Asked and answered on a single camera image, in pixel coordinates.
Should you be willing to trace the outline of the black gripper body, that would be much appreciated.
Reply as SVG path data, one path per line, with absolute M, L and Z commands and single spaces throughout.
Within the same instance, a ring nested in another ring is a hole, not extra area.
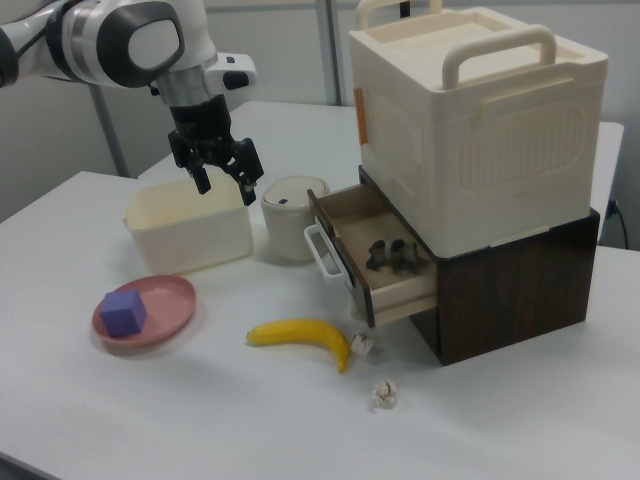
M 190 142 L 213 142 L 229 151 L 240 145 L 230 132 L 231 116 L 224 94 L 198 105 L 171 106 L 170 112 L 176 125 L 169 134 L 173 151 L 184 149 Z

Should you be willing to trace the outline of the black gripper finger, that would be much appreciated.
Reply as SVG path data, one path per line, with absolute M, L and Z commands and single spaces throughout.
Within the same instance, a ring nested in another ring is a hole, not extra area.
M 170 133 L 168 139 L 176 166 L 188 172 L 201 195 L 206 194 L 211 189 L 211 184 L 197 148 L 180 133 Z
M 225 140 L 220 162 L 220 168 L 237 183 L 244 205 L 251 205 L 257 181 L 264 175 L 253 140 Z

